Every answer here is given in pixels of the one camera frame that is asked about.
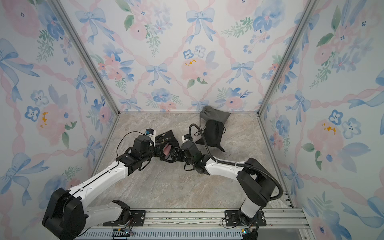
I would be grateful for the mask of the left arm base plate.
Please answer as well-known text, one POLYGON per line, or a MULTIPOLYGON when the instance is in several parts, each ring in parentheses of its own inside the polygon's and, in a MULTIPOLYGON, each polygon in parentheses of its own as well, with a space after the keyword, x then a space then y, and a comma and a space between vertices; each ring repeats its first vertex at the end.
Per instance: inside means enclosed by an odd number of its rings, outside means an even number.
POLYGON ((103 227, 143 227, 146 218, 145 210, 125 211, 116 221, 103 223, 103 227))

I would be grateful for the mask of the pink hair dryer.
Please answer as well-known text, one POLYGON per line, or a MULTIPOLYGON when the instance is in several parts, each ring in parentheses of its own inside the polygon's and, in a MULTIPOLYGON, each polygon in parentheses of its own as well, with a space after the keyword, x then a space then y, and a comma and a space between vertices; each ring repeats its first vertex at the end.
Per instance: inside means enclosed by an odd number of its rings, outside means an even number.
POLYGON ((171 145, 166 145, 163 149, 163 154, 165 158, 168 158, 171 152, 172 146, 171 145))

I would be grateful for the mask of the grey drawstring pouch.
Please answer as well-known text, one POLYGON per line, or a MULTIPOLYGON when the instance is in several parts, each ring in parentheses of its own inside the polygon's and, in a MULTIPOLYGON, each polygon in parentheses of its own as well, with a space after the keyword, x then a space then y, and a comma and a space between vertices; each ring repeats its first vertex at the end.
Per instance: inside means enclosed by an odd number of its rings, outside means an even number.
POLYGON ((204 106, 200 111, 200 118, 206 122, 209 120, 214 120, 225 124, 230 115, 231 113, 216 110, 211 106, 204 106))

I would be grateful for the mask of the black pouch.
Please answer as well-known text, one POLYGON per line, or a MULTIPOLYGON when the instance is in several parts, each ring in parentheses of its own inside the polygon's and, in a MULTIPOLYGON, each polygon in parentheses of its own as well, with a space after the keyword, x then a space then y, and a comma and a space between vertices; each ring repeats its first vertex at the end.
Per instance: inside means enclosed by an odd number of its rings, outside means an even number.
POLYGON ((221 140, 225 131, 224 124, 216 120, 208 120, 203 130, 203 136, 209 147, 214 147, 225 152, 221 146, 221 140))
POLYGON ((164 157, 163 149, 166 145, 171 145, 172 149, 179 148, 179 142, 176 139, 172 130, 169 130, 163 134, 156 136, 156 143, 154 147, 154 157, 160 158, 161 161, 167 163, 174 163, 176 160, 171 156, 171 152, 168 158, 164 157))

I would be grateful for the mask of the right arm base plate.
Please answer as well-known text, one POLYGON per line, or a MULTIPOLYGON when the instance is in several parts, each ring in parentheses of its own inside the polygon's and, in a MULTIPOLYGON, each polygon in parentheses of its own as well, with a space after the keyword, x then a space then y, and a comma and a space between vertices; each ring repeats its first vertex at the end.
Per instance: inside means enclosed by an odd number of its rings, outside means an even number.
POLYGON ((263 211, 257 211, 255 216, 250 218, 243 214, 240 210, 225 210, 223 226, 227 228, 236 227, 266 227, 266 218, 263 211))

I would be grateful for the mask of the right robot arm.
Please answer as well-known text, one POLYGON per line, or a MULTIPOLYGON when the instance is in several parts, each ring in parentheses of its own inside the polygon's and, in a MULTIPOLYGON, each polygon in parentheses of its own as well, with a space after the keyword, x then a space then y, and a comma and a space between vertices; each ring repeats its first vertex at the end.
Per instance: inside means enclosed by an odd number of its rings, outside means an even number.
POLYGON ((277 179, 256 159, 232 162, 203 154, 193 141, 185 141, 180 148, 171 147, 173 162, 184 162, 199 174, 221 176, 237 181, 247 198, 242 203, 238 223, 250 226, 268 202, 282 197, 283 189, 277 179))

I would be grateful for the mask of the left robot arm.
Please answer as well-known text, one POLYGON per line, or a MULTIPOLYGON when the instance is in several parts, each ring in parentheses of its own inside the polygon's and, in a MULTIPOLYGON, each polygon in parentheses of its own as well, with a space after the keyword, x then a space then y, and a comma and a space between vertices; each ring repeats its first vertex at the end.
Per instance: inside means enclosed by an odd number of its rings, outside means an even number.
POLYGON ((85 182, 68 190, 59 188, 49 200, 43 226, 60 240, 73 240, 98 224, 111 222, 127 226, 132 221, 130 207, 121 200, 90 207, 90 203, 118 181, 138 170, 154 156, 156 131, 148 129, 136 137, 134 145, 112 164, 85 182))

